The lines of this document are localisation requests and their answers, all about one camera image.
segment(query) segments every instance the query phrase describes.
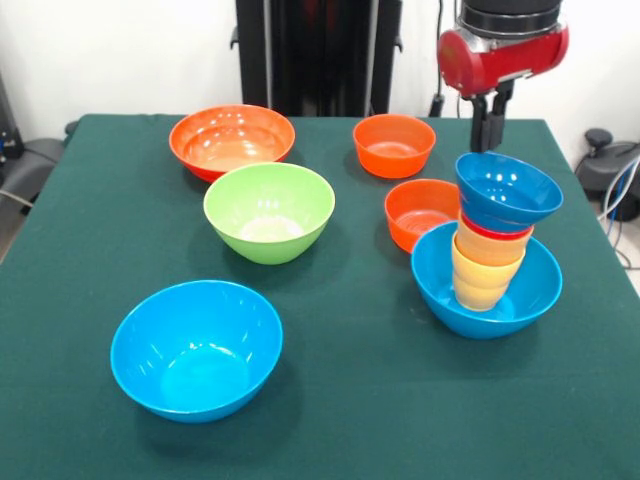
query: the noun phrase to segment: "red cup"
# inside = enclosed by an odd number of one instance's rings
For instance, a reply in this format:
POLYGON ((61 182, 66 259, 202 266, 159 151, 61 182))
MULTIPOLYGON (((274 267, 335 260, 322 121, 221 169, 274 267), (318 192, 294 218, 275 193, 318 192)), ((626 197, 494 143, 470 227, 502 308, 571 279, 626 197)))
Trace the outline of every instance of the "red cup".
POLYGON ((476 223, 473 223, 469 219, 469 217, 467 217, 464 214, 464 212, 460 213, 460 217, 462 218, 462 221, 465 223, 465 225, 469 227, 470 230, 473 230, 477 234, 482 235, 484 237, 493 238, 494 240, 503 240, 503 241, 517 240, 518 238, 522 238, 525 235, 528 235, 533 230, 533 225, 531 225, 526 230, 521 230, 519 232, 510 232, 510 233, 494 232, 493 230, 487 230, 486 228, 481 227, 476 223))

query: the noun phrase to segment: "bowl rim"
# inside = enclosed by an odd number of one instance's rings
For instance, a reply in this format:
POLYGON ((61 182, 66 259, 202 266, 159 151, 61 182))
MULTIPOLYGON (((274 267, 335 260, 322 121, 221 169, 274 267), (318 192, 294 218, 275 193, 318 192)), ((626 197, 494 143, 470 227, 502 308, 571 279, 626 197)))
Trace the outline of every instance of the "bowl rim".
POLYGON ((231 171, 235 170, 235 168, 232 168, 231 170, 213 170, 213 169, 210 169, 210 168, 202 167, 202 166, 196 165, 194 163, 191 163, 191 162, 187 161, 186 158, 183 158, 182 155, 178 155, 178 152, 176 152, 176 150, 174 148, 174 145, 173 145, 173 139, 174 139, 174 135, 175 135, 176 131, 178 130, 178 128, 180 126, 182 126, 184 123, 186 123, 190 118, 192 118, 192 117, 194 117, 196 115, 200 115, 200 114, 203 114, 205 112, 212 111, 212 110, 219 110, 219 109, 223 109, 223 108, 238 108, 238 107, 245 108, 247 110, 268 111, 268 112, 270 112, 270 114, 274 114, 276 117, 280 117, 280 118, 284 119, 285 123, 287 125, 287 128, 288 128, 289 132, 291 133, 291 142, 290 142, 289 145, 287 145, 285 147, 282 155, 280 155, 276 159, 273 159, 272 162, 277 162, 278 159, 286 157, 289 154, 289 152, 291 152, 291 149, 293 148, 293 144, 296 141, 296 130, 293 127, 293 124, 291 123, 291 120, 289 120, 287 117, 285 117, 281 113, 276 112, 275 110, 273 110, 271 108, 261 107, 260 105, 253 105, 253 104, 250 104, 250 103, 225 103, 223 105, 215 105, 213 107, 203 108, 202 110, 198 110, 197 112, 193 112, 193 113, 189 113, 189 114, 185 115, 180 120, 178 120, 178 122, 171 128, 171 131, 169 132, 169 148, 171 149, 171 152, 178 158, 178 160, 180 160, 180 162, 182 164, 184 164, 187 167, 194 167, 194 168, 198 168, 200 170, 204 170, 205 172, 211 172, 211 173, 227 173, 227 172, 231 172, 231 171))
POLYGON ((400 155, 386 155, 386 154, 383 154, 383 153, 375 152, 375 155, 377 155, 378 157, 382 157, 382 158, 385 158, 385 159, 388 159, 388 160, 407 160, 407 159, 410 159, 410 158, 426 155, 431 150, 433 150, 433 147, 435 146, 436 141, 437 141, 436 131, 433 129, 433 127, 431 125, 429 125, 426 121, 420 120, 418 117, 414 117, 414 116, 411 116, 411 115, 405 115, 405 114, 402 114, 402 113, 378 113, 376 115, 371 115, 369 117, 365 117, 362 120, 360 120, 353 127, 353 131, 352 131, 353 142, 356 144, 356 146, 362 148, 363 150, 371 152, 371 150, 369 150, 369 147, 366 147, 365 145, 362 144, 362 142, 360 142, 358 140, 357 131, 360 128, 362 128, 362 125, 366 125, 367 123, 375 122, 376 120, 379 120, 380 118, 383 118, 383 117, 384 118, 397 118, 397 119, 402 119, 402 120, 409 120, 409 121, 415 123, 416 125, 420 125, 421 128, 424 127, 423 130, 428 131, 431 134, 431 136, 433 137, 433 141, 431 142, 431 144, 427 148, 425 148, 423 150, 420 150, 417 153, 400 154, 400 155))
POLYGON ((389 213, 389 201, 391 199, 391 197, 393 195, 396 195, 398 193, 399 190, 402 190, 403 187, 406 187, 409 184, 440 184, 440 185, 446 185, 447 188, 453 187, 456 191, 455 195, 458 196, 460 194, 460 191, 458 189, 458 185, 456 185, 453 182, 448 182, 446 180, 442 180, 439 178, 414 178, 413 180, 406 180, 404 182, 400 182, 399 184, 397 184, 395 187, 393 187, 391 190, 389 190, 389 192, 387 192, 387 194, 384 197, 384 213, 387 217, 387 221, 392 222, 394 225, 396 225, 400 230, 402 230, 403 232, 407 232, 407 233, 411 233, 412 235, 415 236, 420 236, 420 234, 416 233, 416 232, 412 232, 411 230, 408 230, 404 227, 402 227, 398 221, 397 218, 392 216, 391 213, 389 213))
POLYGON ((192 281, 188 281, 188 282, 178 283, 178 284, 175 284, 175 285, 170 285, 170 286, 165 287, 165 288, 163 288, 161 290, 158 290, 157 292, 155 292, 155 293, 149 295, 148 297, 144 298, 133 309, 131 309, 131 311, 120 322, 120 324, 118 325, 118 328, 116 329, 116 332, 113 335, 113 339, 111 340, 111 349, 110 349, 110 355, 109 355, 109 362, 110 362, 110 366, 111 366, 111 373, 112 373, 113 377, 115 378, 116 383, 118 384, 120 389, 129 398, 131 398, 134 402, 138 403, 139 405, 142 405, 145 408, 148 408, 150 410, 155 410, 155 411, 158 411, 158 412, 171 413, 171 414, 177 414, 177 415, 197 415, 197 414, 203 414, 203 413, 210 413, 210 412, 213 412, 213 411, 220 410, 222 408, 228 407, 229 405, 233 405, 234 403, 238 402, 239 400, 242 400, 243 398, 246 398, 248 395, 253 393, 256 389, 260 388, 266 382, 266 380, 269 378, 269 376, 271 375, 271 373, 275 369, 276 365, 278 364, 278 361, 280 360, 280 355, 282 354, 282 345, 283 345, 283 343, 284 343, 284 332, 283 332, 283 329, 282 329, 282 320, 280 319, 280 315, 278 315, 278 312, 276 311, 275 307, 271 304, 271 302, 269 300, 267 300, 267 298, 264 295, 258 293, 257 291, 255 291, 255 290, 253 290, 253 289, 251 289, 249 287, 241 285, 239 283, 229 282, 229 281, 226 281, 226 280, 214 280, 214 279, 192 280, 192 281), (254 296, 258 297, 261 301, 263 301, 267 305, 268 310, 273 314, 273 318, 275 319, 276 332, 277 332, 277 348, 276 348, 277 351, 276 351, 276 355, 274 355, 274 357, 273 357, 272 364, 269 365, 269 367, 267 368, 265 374, 263 375, 262 378, 260 378, 259 381, 253 383, 250 387, 248 387, 246 389, 246 391, 243 391, 241 394, 239 394, 238 396, 234 397, 233 400, 230 400, 230 401, 228 401, 228 402, 226 402, 224 404, 213 405, 213 406, 211 406, 209 408, 206 408, 206 409, 201 409, 201 410, 174 410, 174 409, 170 409, 170 408, 154 405, 151 402, 147 402, 147 401, 142 400, 140 397, 135 395, 133 392, 131 392, 131 390, 129 390, 129 388, 127 388, 125 386, 124 382, 122 381, 122 378, 118 374, 118 371, 114 367, 116 340, 122 334, 122 330, 124 329, 124 325, 127 323, 127 320, 129 320, 129 318, 131 318, 147 302, 151 301, 151 299, 153 299, 155 297, 158 297, 158 296, 161 296, 161 295, 167 293, 168 291, 171 291, 171 290, 174 290, 174 289, 177 289, 177 288, 189 287, 189 286, 194 285, 194 284, 205 284, 205 283, 206 284, 211 284, 211 285, 228 285, 228 286, 232 286, 234 288, 239 288, 241 290, 249 292, 251 295, 254 295, 254 296))
POLYGON ((427 236, 431 235, 431 234, 434 234, 439 229, 443 229, 443 230, 450 229, 451 230, 451 238, 453 239, 453 235, 457 231, 457 225, 458 225, 457 221, 447 222, 447 223, 443 223, 442 225, 438 225, 434 229, 428 231, 422 237, 420 237, 420 239, 416 242, 416 245, 413 248, 413 253, 411 254, 411 273, 413 274, 413 278, 416 281, 416 283, 418 284, 418 287, 420 288, 420 291, 426 293, 427 296, 433 302, 435 302, 436 304, 440 305, 440 307, 444 308, 446 311, 453 312, 456 315, 463 315, 467 319, 486 322, 486 323, 502 324, 502 325, 504 325, 504 324, 517 324, 517 323, 522 323, 522 322, 530 322, 530 321, 535 320, 536 318, 544 315, 551 307, 553 307, 556 304, 556 302, 558 301, 558 298, 560 298, 560 295, 562 294, 562 289, 564 287, 564 279, 563 279, 563 276, 562 276, 562 270, 560 268, 560 265, 558 264, 558 261, 556 260, 555 256, 553 255, 553 253, 551 253, 551 251, 547 247, 545 247, 542 242, 540 242, 537 238, 534 238, 533 236, 531 237, 531 239, 529 241, 533 242, 533 244, 536 244, 537 246, 542 248, 542 251, 544 252, 544 254, 547 255, 548 258, 551 259, 551 263, 553 265, 553 268, 554 268, 554 270, 555 270, 555 272, 556 272, 556 274, 558 276, 558 288, 556 289, 556 292, 554 293, 553 298, 551 299, 551 301, 548 302, 544 307, 541 307, 538 310, 536 310, 535 312, 529 313, 528 315, 525 315, 523 317, 514 318, 514 319, 511 319, 511 320, 496 320, 496 319, 492 319, 492 318, 483 318, 483 317, 481 317, 479 315, 479 314, 486 315, 487 313, 491 312, 493 309, 488 310, 486 312, 473 312, 472 310, 466 310, 465 309, 466 311, 462 311, 461 312, 461 311, 454 311, 451 308, 449 308, 446 304, 441 302, 437 297, 435 297, 431 293, 431 291, 429 289, 425 288, 424 282, 421 281, 420 277, 418 276, 418 274, 416 272, 416 268, 417 268, 416 252, 419 250, 418 249, 419 245, 422 242, 426 241, 427 236))
POLYGON ((235 170, 232 170, 232 171, 224 174, 218 180, 213 182, 207 188, 207 191, 204 194, 204 198, 202 200, 202 209, 204 210, 204 215, 207 218, 207 220, 209 221, 209 223, 213 226, 213 228, 215 228, 218 232, 221 232, 223 235, 226 235, 227 237, 233 238, 234 240, 239 240, 241 242, 248 242, 248 243, 256 244, 256 245, 277 245, 277 244, 283 244, 283 243, 286 243, 286 242, 291 242, 291 241, 294 241, 294 240, 298 240, 300 238, 304 238, 307 235, 310 235, 311 233, 315 232, 316 230, 318 230, 319 228, 324 226, 329 221, 329 219, 331 218, 331 215, 333 215, 333 211, 335 210, 335 208, 336 208, 336 194, 335 194, 335 192, 333 190, 333 187, 331 186, 331 184, 328 182, 328 180, 326 178, 324 178, 318 172, 316 172, 314 170, 311 170, 310 168, 302 167, 300 165, 295 165, 293 163, 284 163, 284 162, 254 163, 254 164, 251 164, 251 165, 245 165, 244 167, 236 168, 235 170), (213 221, 213 219, 209 215, 209 212, 207 211, 207 200, 208 200, 209 196, 211 195, 211 192, 215 188, 219 188, 219 186, 224 184, 225 181, 228 181, 230 176, 233 176, 233 175, 236 175, 238 173, 241 173, 244 170, 254 169, 254 168, 256 168, 256 169, 257 168, 285 168, 285 169, 286 168, 292 168, 292 169, 302 170, 302 171, 305 171, 307 173, 313 174, 313 176, 315 176, 316 178, 321 180, 321 183, 323 183, 326 186, 326 188, 328 189, 328 191, 329 191, 329 194, 330 194, 330 197, 331 197, 331 206, 329 208, 329 211, 327 212, 326 215, 324 215, 322 217, 322 219, 320 221, 318 221, 318 222, 313 224, 313 228, 310 227, 308 229, 305 229, 305 231, 301 235, 297 235, 297 236, 292 237, 292 238, 287 238, 286 240, 271 240, 271 241, 246 240, 244 238, 238 237, 237 235, 230 234, 229 232, 225 231, 223 228, 220 228, 220 226, 218 224, 216 224, 216 222, 213 221))
POLYGON ((501 153, 496 153, 496 152, 492 152, 492 151, 487 151, 487 152, 484 152, 484 153, 476 153, 476 152, 463 153, 456 160, 456 178, 458 180, 458 187, 460 187, 460 182, 462 182, 462 184, 465 187, 467 187, 471 191, 477 193, 482 198, 484 198, 486 201, 491 202, 492 204, 499 205, 500 207, 503 207, 503 208, 505 208, 505 209, 507 209, 509 211, 512 211, 512 212, 522 212, 522 213, 528 213, 528 214, 534 214, 534 215, 549 215, 549 214, 555 212, 556 210, 558 210, 562 206, 562 204, 564 203, 564 193, 562 192, 562 189, 560 188, 560 185, 558 185, 558 183, 553 179, 553 177, 551 177, 551 175, 549 175, 548 173, 543 172, 538 167, 534 167, 530 163, 527 163, 527 162, 525 162, 523 160, 519 160, 519 159, 514 158, 514 157, 510 157, 508 155, 503 155, 501 153), (552 207, 552 208, 535 209, 535 210, 533 210, 533 209, 530 209, 530 208, 514 207, 513 205, 509 205, 509 204, 506 204, 506 203, 501 203, 501 202, 496 202, 495 200, 491 200, 489 197, 484 195, 480 190, 477 190, 476 188, 474 188, 473 185, 466 178, 464 178, 464 176, 460 173, 460 162, 462 161, 463 158, 468 158, 471 155, 488 155, 491 158, 505 158, 505 159, 507 159, 509 161, 512 161, 514 163, 519 163, 519 164, 523 165, 524 168, 533 170, 533 171, 537 172, 538 174, 542 175, 543 177, 546 177, 547 179, 549 179, 549 181, 551 182, 553 187, 560 194, 560 199, 558 200, 557 205, 555 207, 552 207))

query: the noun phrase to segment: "blue bowl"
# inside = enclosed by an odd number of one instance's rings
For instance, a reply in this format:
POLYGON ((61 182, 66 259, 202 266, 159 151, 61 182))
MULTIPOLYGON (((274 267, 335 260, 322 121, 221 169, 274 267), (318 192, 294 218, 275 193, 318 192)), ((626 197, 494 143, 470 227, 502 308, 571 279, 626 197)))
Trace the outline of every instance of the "blue bowl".
POLYGON ((466 153, 456 162, 460 204, 469 219, 494 232, 519 232, 555 212, 562 190, 528 163, 493 152, 466 153))
POLYGON ((230 415, 260 390, 282 350, 277 312, 235 283, 201 280, 150 296, 111 344, 120 388, 161 417, 202 423, 230 415))
POLYGON ((474 339, 510 335, 535 322, 556 303, 562 273, 551 252, 532 238, 505 295, 486 312, 461 306, 453 291, 451 240, 458 222, 423 235, 413 249, 411 268, 420 292, 436 317, 459 335, 474 339))

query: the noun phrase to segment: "orange bowl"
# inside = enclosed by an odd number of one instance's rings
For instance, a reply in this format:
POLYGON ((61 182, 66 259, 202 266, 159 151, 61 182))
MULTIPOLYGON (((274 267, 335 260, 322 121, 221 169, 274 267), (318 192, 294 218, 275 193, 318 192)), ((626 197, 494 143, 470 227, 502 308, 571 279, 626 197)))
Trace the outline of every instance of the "orange bowl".
POLYGON ((391 238, 411 253, 423 234, 457 218, 460 195, 453 183, 430 178, 410 180, 388 193, 384 209, 391 238))
POLYGON ((255 105, 202 110, 180 120, 169 134, 174 155, 207 182, 245 165, 279 162, 294 140, 289 120, 255 105))
POLYGON ((383 178, 405 178, 427 163, 436 134, 415 117, 385 113, 358 123, 353 141, 366 171, 383 178))

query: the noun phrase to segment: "orange cup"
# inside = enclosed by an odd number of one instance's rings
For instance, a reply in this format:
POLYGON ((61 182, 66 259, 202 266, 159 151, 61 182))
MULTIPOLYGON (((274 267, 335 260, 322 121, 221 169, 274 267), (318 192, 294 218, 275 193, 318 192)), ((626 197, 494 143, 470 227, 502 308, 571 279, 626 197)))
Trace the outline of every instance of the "orange cup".
POLYGON ((491 267, 501 267, 522 257, 532 233, 533 227, 520 238, 497 240, 472 230, 460 215, 458 217, 456 246, 462 255, 473 262, 491 267))

